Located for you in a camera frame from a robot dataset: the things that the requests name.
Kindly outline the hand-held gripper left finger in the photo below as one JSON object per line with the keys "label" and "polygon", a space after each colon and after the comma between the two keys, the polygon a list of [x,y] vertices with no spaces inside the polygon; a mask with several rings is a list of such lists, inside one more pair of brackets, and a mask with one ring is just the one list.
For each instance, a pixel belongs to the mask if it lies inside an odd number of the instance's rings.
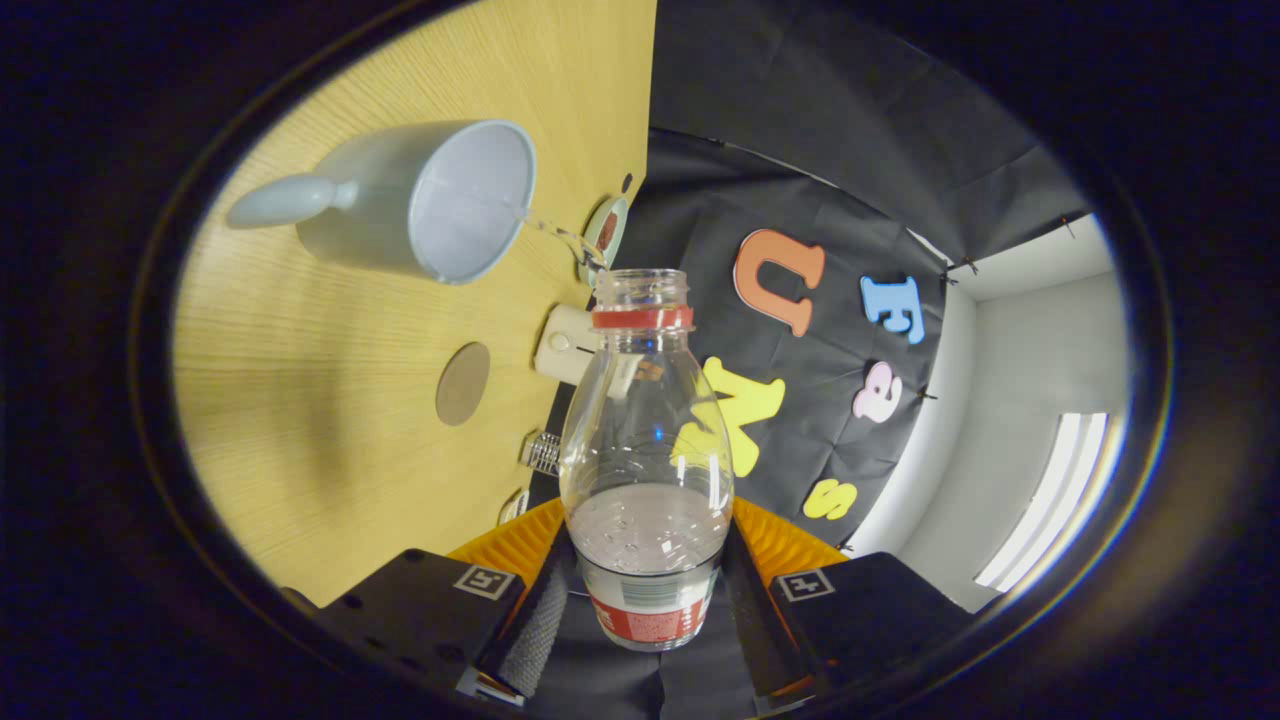
{"label": "hand-held gripper left finger", "polygon": [[563,619],[573,548],[550,501],[452,553],[410,548],[317,611],[320,624],[435,692],[530,698]]}

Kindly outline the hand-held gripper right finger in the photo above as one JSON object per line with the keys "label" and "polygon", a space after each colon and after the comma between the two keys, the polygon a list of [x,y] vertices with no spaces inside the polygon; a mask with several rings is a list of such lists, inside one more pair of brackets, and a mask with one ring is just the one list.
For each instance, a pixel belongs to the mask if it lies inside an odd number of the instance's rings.
{"label": "hand-held gripper right finger", "polygon": [[892,553],[849,559],[744,498],[722,569],[759,701],[867,692],[973,623]]}

